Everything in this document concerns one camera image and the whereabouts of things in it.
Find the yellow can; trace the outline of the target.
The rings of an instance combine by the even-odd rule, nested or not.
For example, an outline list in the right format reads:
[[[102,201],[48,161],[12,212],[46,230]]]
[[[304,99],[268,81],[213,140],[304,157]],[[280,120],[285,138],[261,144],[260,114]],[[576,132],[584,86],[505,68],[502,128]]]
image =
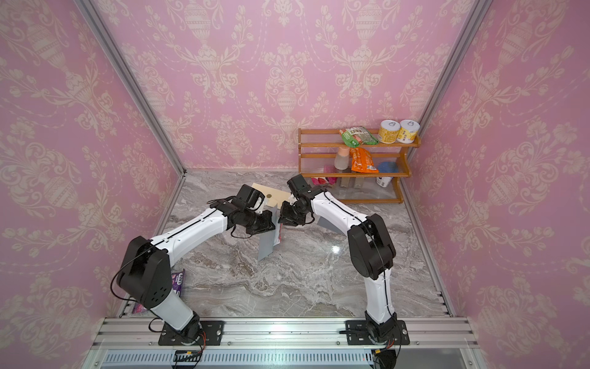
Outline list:
[[[415,141],[420,129],[420,124],[417,121],[404,119],[400,123],[400,129],[396,141],[402,144],[411,144]]]
[[[381,121],[378,140],[383,144],[393,144],[397,140],[401,126],[398,121],[386,119]]]

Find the pink beige bottle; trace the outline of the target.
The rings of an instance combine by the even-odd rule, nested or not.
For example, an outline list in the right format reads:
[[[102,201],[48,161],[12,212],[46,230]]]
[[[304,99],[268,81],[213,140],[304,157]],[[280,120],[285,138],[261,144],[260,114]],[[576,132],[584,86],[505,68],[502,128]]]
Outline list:
[[[336,157],[334,159],[334,167],[338,171],[345,171],[350,164],[350,147],[343,146],[337,149]]]

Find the wooden three-tier shelf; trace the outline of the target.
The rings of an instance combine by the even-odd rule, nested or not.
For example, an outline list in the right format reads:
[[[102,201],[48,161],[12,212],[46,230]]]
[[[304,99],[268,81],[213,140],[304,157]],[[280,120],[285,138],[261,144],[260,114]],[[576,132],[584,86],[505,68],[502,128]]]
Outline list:
[[[402,204],[404,195],[402,180],[412,176],[409,163],[409,153],[421,146],[421,137],[411,144],[395,142],[393,144],[378,143],[377,145],[363,145],[371,153],[373,162],[378,165],[384,161],[395,161],[399,172],[391,173],[390,185],[381,188],[376,184],[380,173],[362,174],[352,172],[351,169],[331,174],[337,177],[333,185],[335,196],[347,204]],[[337,129],[299,129],[297,133],[298,171],[304,178],[320,177],[324,173],[324,166],[333,166],[337,149],[344,146],[344,142]]]

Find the white cup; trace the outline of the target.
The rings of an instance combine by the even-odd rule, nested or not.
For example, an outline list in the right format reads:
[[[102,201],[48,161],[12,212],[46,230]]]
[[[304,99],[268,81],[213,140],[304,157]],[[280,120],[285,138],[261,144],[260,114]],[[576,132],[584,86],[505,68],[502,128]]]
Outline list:
[[[392,177],[378,177],[376,178],[376,184],[379,185],[381,188],[387,188],[392,180]]]

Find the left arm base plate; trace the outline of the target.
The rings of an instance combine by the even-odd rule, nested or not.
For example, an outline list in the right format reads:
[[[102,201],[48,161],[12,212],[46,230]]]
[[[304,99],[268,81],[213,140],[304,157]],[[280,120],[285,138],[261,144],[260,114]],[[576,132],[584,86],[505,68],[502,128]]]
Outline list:
[[[224,335],[224,321],[205,320],[190,323],[182,331],[176,331],[165,323],[158,340],[159,346],[220,346]]]

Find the yellow can right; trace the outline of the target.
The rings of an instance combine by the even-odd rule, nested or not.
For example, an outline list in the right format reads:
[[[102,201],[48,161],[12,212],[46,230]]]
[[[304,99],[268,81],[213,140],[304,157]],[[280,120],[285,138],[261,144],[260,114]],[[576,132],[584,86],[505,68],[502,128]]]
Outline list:
[[[400,129],[396,141],[402,144],[411,144],[415,141],[420,129],[420,124],[417,121],[404,119],[400,123]]]

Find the magenta pink item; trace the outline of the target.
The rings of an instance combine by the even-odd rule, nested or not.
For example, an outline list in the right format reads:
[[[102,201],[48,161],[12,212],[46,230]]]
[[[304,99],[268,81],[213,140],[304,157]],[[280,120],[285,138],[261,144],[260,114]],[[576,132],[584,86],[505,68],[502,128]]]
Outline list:
[[[324,166],[324,173],[320,177],[312,177],[311,181],[314,185],[328,185],[333,186],[337,183],[337,177],[331,176],[331,174],[336,173],[336,169],[333,166],[325,165]]]

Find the red bordered pink card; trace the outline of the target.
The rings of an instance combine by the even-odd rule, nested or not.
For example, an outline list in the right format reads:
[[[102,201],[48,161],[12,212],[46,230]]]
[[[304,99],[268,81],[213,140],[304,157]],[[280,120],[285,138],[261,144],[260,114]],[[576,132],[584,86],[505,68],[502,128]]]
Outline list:
[[[276,229],[274,232],[273,247],[276,247],[281,243],[282,226],[283,225],[281,223],[277,223],[277,225],[276,225]]]

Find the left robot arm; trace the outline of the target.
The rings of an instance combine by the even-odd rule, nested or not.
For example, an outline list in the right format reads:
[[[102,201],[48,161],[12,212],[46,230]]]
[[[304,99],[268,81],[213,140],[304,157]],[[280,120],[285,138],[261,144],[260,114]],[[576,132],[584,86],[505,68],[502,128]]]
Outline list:
[[[227,230],[240,226],[251,237],[276,229],[271,211],[264,209],[264,194],[249,185],[241,186],[234,196],[207,204],[204,212],[170,232],[130,241],[113,279],[130,299],[161,318],[185,344],[195,343],[202,327],[198,313],[173,291],[172,267],[188,252]]]

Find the blue cloth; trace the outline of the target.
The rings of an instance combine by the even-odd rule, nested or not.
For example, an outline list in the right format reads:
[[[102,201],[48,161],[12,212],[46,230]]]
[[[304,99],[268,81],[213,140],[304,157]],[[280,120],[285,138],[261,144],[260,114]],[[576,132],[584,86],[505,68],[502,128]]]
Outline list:
[[[384,161],[378,164],[377,170],[382,177],[387,177],[391,173],[398,173],[398,165],[395,161]]]

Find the aluminium front rail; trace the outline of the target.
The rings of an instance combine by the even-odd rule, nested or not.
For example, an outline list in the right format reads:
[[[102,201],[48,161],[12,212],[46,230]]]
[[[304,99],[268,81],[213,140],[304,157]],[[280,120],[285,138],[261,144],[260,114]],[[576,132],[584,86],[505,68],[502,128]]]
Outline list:
[[[401,318],[373,344],[353,318],[212,318],[192,345],[161,321],[108,318],[84,368],[484,368],[465,318]]]

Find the grey envelope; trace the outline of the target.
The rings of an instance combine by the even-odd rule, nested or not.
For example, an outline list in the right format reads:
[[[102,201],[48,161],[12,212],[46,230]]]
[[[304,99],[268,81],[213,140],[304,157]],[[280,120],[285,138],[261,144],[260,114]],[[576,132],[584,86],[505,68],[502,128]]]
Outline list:
[[[329,222],[327,219],[320,217],[320,219],[317,221],[317,225],[325,228],[329,231],[335,232],[339,235],[343,235],[344,233],[338,228],[336,227],[334,224],[332,224],[331,222]]]

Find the cream yellow envelope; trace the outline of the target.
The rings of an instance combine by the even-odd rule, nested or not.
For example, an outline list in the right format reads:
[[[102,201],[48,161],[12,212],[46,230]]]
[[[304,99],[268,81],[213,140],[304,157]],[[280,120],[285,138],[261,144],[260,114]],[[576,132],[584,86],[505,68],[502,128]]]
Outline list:
[[[281,208],[283,202],[290,201],[291,198],[290,192],[281,191],[262,184],[253,183],[252,188],[255,188],[264,195],[264,205],[269,208]]]

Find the yellow can left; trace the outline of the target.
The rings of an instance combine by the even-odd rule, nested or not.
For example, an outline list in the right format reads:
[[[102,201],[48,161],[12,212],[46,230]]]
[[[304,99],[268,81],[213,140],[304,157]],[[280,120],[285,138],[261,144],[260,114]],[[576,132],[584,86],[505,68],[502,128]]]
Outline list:
[[[398,121],[386,119],[381,121],[378,140],[383,144],[393,144],[397,140],[401,126]]]

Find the teal green envelope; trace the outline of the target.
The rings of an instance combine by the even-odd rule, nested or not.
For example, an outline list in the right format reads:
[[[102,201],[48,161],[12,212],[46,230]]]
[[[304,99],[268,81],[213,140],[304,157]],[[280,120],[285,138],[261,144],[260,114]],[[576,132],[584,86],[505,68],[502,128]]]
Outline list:
[[[270,209],[273,212],[273,222],[275,226],[279,223],[280,217],[280,209],[279,208],[272,208]],[[273,241],[274,241],[274,231],[266,232],[260,235],[259,240],[259,249],[258,249],[258,261],[263,260],[267,256],[269,256],[273,252]]]

